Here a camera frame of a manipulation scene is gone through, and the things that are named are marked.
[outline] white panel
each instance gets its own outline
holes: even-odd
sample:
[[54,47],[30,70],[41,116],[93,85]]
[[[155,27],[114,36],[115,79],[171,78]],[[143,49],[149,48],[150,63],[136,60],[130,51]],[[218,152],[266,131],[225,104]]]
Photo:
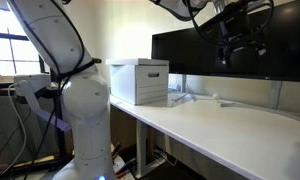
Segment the white panel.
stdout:
[[146,103],[151,103],[151,102],[164,100],[164,99],[167,99],[167,97],[168,97],[167,95],[164,95],[164,96],[148,98],[148,99],[139,99],[137,103],[138,104],[146,104]]
[[136,66],[136,73],[137,87],[168,84],[168,66]]
[[136,80],[135,66],[111,66],[111,94],[135,104]]
[[158,91],[167,91],[167,84],[162,85],[162,86],[151,86],[151,87],[146,87],[138,88],[138,94],[143,94],[143,93],[148,93],[148,92],[158,92]]
[[279,100],[279,109],[300,113],[300,83],[283,83]]
[[149,98],[155,98],[155,97],[162,97],[162,96],[167,96],[168,91],[157,91],[157,92],[148,92],[148,93],[142,93],[138,94],[138,99],[139,100],[146,100]]
[[187,83],[195,94],[213,95],[221,99],[267,107],[271,81],[187,76]]

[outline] black monitor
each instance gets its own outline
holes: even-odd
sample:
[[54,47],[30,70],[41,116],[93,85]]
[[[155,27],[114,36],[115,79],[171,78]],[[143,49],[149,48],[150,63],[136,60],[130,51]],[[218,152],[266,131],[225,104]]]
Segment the black monitor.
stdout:
[[211,75],[215,67],[215,47],[203,41],[195,29],[152,36],[152,59],[169,60],[170,73]]
[[[250,14],[250,23],[263,23],[267,16],[268,11]],[[236,51],[231,68],[217,60],[216,47],[194,29],[153,35],[152,58],[169,60],[170,73],[300,82],[300,0],[276,6],[262,34],[267,53],[258,57],[250,48]]]

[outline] light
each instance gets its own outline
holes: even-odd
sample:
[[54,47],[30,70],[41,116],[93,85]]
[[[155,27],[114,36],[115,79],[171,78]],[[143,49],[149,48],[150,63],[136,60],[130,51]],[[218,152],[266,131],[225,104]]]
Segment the light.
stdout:
[[96,178],[96,180],[106,180],[106,178],[104,176],[99,176],[98,178]]
[[69,88],[69,87],[71,87],[71,82],[68,82],[68,83],[64,86],[64,89],[67,89],[67,88]]
[[287,8],[283,11],[285,14],[291,14],[293,13],[293,9],[292,8]]

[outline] cardboard box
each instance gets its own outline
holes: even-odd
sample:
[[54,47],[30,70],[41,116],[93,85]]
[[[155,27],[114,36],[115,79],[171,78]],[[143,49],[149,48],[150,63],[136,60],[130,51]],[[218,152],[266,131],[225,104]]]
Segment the cardboard box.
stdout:
[[167,99],[169,62],[150,59],[108,59],[111,94],[133,105]]

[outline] cable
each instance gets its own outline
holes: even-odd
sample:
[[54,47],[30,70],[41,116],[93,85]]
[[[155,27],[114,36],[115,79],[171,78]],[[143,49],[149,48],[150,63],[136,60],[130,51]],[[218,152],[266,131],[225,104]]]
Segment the cable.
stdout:
[[[80,64],[81,64],[81,62],[83,61],[83,58],[84,58],[84,56],[85,56],[85,48],[84,48],[84,45],[83,45],[83,41],[82,41],[82,38],[81,38],[79,32],[77,31],[77,29],[75,28],[75,26],[74,26],[73,23],[71,22],[70,18],[67,16],[67,14],[62,10],[61,7],[59,7],[59,5],[58,5],[54,0],[51,0],[51,2],[52,2],[52,3],[54,4],[54,6],[55,6],[55,7],[63,14],[63,16],[67,19],[67,21],[69,22],[69,24],[71,25],[71,27],[72,27],[73,30],[75,31],[75,33],[76,33],[76,35],[77,35],[77,37],[78,37],[78,39],[79,39],[79,41],[80,41],[80,44],[81,44],[81,52],[82,52],[82,53],[81,53],[81,56],[80,56],[80,58],[79,58],[78,63],[77,63],[77,64],[75,65],[75,67],[73,68],[73,71],[74,71],[74,70],[76,70],[76,69],[80,66]],[[65,85],[69,82],[70,78],[71,78],[71,76],[69,76],[69,77],[66,79],[66,81],[64,82],[64,84],[62,85],[61,88],[60,88],[60,86],[61,86],[62,80],[59,80],[59,82],[58,82],[58,90],[57,90],[58,93],[57,93],[57,103],[56,103],[56,104],[57,104],[57,105],[56,105],[57,107],[54,107],[54,110],[53,110],[53,111],[55,111],[55,116],[56,116],[56,118],[55,118],[55,129],[57,128],[57,123],[58,123],[58,118],[57,118],[57,116],[58,116],[58,113],[59,113],[59,106],[60,106],[60,96],[61,96],[61,92],[62,92],[62,90],[64,89]],[[37,150],[37,152],[36,152],[37,155],[39,154],[40,149],[41,149],[41,146],[42,146],[42,144],[43,144],[43,141],[44,141],[44,139],[45,139],[45,137],[46,137],[47,131],[48,131],[48,129],[49,129],[49,124],[50,124],[50,122],[51,122],[51,120],[52,120],[52,115],[53,115],[53,113],[51,112],[51,115],[50,115],[50,117],[49,117],[48,124],[47,124],[47,126],[46,126],[46,128],[45,128],[45,131],[44,131],[44,134],[43,134],[43,136],[42,136],[40,145],[39,145],[38,150]],[[30,166],[29,166],[29,169],[28,169],[27,173],[25,174],[24,180],[27,179],[27,176],[28,176],[29,172],[31,171],[31,167],[33,166],[34,161],[35,161],[35,159],[32,160],[32,162],[31,162],[31,164],[30,164]]]
[[[27,120],[29,119],[30,115],[31,115],[31,109],[29,108],[29,113],[26,116],[25,120],[23,121],[23,124],[25,124],[27,122]],[[0,149],[0,159],[1,159],[1,153],[4,150],[4,148],[9,144],[9,142],[11,141],[12,137],[14,136],[14,134],[17,132],[18,129],[20,129],[21,125],[19,124],[19,126],[10,134],[10,137],[8,138],[7,142],[2,146],[2,148]]]
[[[25,18],[23,17],[23,15],[22,15],[21,11],[19,10],[18,6],[16,5],[15,1],[12,0],[11,3],[14,5],[15,10],[17,11],[18,15],[19,15],[20,18],[22,19],[22,21],[23,21],[24,25],[26,26],[26,28],[30,31],[30,33],[34,36],[34,38],[38,41],[38,43],[40,44],[40,46],[41,46],[41,47],[44,49],[44,51],[47,53],[47,55],[49,56],[49,58],[51,59],[51,61],[54,63],[54,65],[55,65],[55,67],[56,67],[56,70],[57,70],[57,75],[59,75],[59,74],[60,74],[60,68],[59,68],[59,66],[58,66],[57,61],[56,61],[55,58],[52,56],[52,54],[48,51],[48,48],[43,44],[43,42],[40,40],[40,38],[35,34],[35,32],[34,32],[34,31],[32,30],[32,28],[30,27],[30,25],[26,22]],[[36,152],[36,156],[38,155],[38,152],[40,151],[41,146],[42,146],[42,144],[43,144],[43,141],[44,141],[44,139],[45,139],[45,137],[46,137],[46,132],[47,132],[47,130],[48,130],[48,128],[49,128],[49,124],[50,124],[50,122],[51,122],[51,118],[52,118],[52,116],[53,116],[54,111],[55,111],[55,109],[53,109],[53,111],[52,111],[51,114],[50,114],[50,118],[49,118],[48,124],[47,124],[46,127],[45,127],[45,131],[44,131],[45,133],[44,133],[44,135],[43,135],[43,137],[42,137],[42,139],[41,139],[41,143],[40,143],[39,148],[38,148],[38,150],[37,150],[37,152]],[[34,161],[35,161],[35,157],[33,158],[31,165],[29,166],[29,170],[27,171],[27,173],[26,173],[26,175],[25,175],[25,179],[27,178],[28,173],[29,173],[30,170],[31,170],[31,167],[32,167],[32,165],[33,165],[33,163],[34,163]]]
[[176,165],[177,165],[177,162],[178,162],[178,159],[175,158],[175,162],[172,163],[171,161],[168,160],[167,154],[166,154],[164,151],[160,151],[160,150],[158,150],[158,149],[153,150],[153,152],[152,152],[152,157],[157,161],[157,163],[158,163],[159,165],[163,163],[163,162],[160,162],[160,161],[158,160],[159,158],[164,159],[164,162],[168,162],[171,166],[176,166]]
[[247,39],[251,38],[252,35],[257,34],[259,32],[261,32],[270,22],[272,15],[273,15],[273,11],[274,11],[274,2],[273,0],[268,0],[269,3],[265,3],[264,6],[269,6],[270,7],[270,12],[269,12],[269,16],[267,18],[267,20],[265,21],[265,23],[261,26],[258,26],[258,28],[254,28],[254,30],[252,31],[252,33],[248,36],[242,37],[241,40],[237,40],[234,42],[221,42],[221,41],[217,41],[217,40],[213,40],[212,38],[210,38],[209,36],[207,36],[205,33],[201,33],[198,24],[196,23],[193,13],[192,13],[192,8],[191,8],[191,4],[190,4],[190,0],[186,0],[186,5],[188,7],[188,11],[189,11],[189,15],[191,18],[191,21],[196,29],[196,31],[198,32],[199,36],[204,39],[205,41],[214,44],[216,46],[230,46],[230,45],[235,45],[238,43],[242,43],[245,42]]
[[12,161],[12,163],[11,163],[6,169],[4,169],[4,170],[2,170],[2,171],[0,172],[0,176],[3,175],[8,169],[10,169],[11,166],[13,166],[13,164],[19,159],[19,157],[20,157],[21,153],[24,151],[24,148],[25,148],[26,143],[27,143],[27,134],[26,134],[26,130],[25,130],[25,128],[24,128],[24,125],[23,125],[23,122],[22,122],[22,120],[21,120],[21,117],[20,117],[19,113],[18,113],[18,111],[17,111],[15,105],[14,105],[13,102],[12,102],[12,97],[11,97],[11,94],[10,94],[11,87],[14,86],[14,85],[15,85],[15,84],[11,84],[11,85],[8,87],[8,96],[9,96],[9,101],[10,101],[10,103],[11,103],[11,106],[12,106],[14,112],[16,113],[16,115],[17,115],[17,117],[18,117],[18,120],[19,120],[19,123],[20,123],[20,125],[21,125],[21,129],[22,129],[22,131],[23,131],[24,140],[23,140],[23,145],[22,145],[22,148],[21,148],[19,154],[17,155],[17,157]]
[[176,99],[172,99],[172,105],[173,105],[175,102],[180,101],[181,99],[183,99],[183,98],[186,97],[187,95],[190,95],[191,98],[193,99],[193,101],[196,101],[196,100],[197,100],[196,95],[194,95],[194,94],[191,92],[191,90],[190,90],[188,84],[187,84],[186,86],[187,86],[187,87],[186,87],[186,92],[185,92],[185,94],[183,94],[182,96],[180,96],[180,97],[178,97],[178,98],[176,98]]
[[[42,135],[42,138],[41,138],[40,145],[39,145],[39,147],[38,147],[38,149],[37,149],[37,152],[36,152],[36,156],[38,156],[39,151],[40,151],[40,149],[41,149],[41,147],[42,147],[42,145],[43,145],[43,142],[44,142],[44,139],[45,139],[45,137],[46,137],[46,135],[47,135],[47,132],[48,132],[48,129],[49,129],[49,125],[50,125],[50,123],[51,123],[52,116],[53,116],[54,112],[55,112],[55,108],[53,108],[53,110],[52,110],[52,112],[51,112],[51,114],[50,114],[48,123],[47,123],[47,125],[46,125],[46,127],[45,127],[45,129],[44,129],[44,132],[43,132],[43,135]],[[28,168],[28,171],[27,171],[27,173],[26,173],[25,176],[24,176],[24,179],[27,179],[28,174],[29,174],[29,172],[31,171],[31,168],[32,168],[32,166],[33,166],[33,163],[34,163],[34,161],[36,160],[36,159],[35,159],[36,156],[32,159],[31,164],[30,164],[30,166],[29,166],[29,168]]]
[[10,177],[9,177],[9,179],[12,179],[13,170],[14,170],[14,166],[12,166],[12,168],[11,168],[11,172],[10,172]]

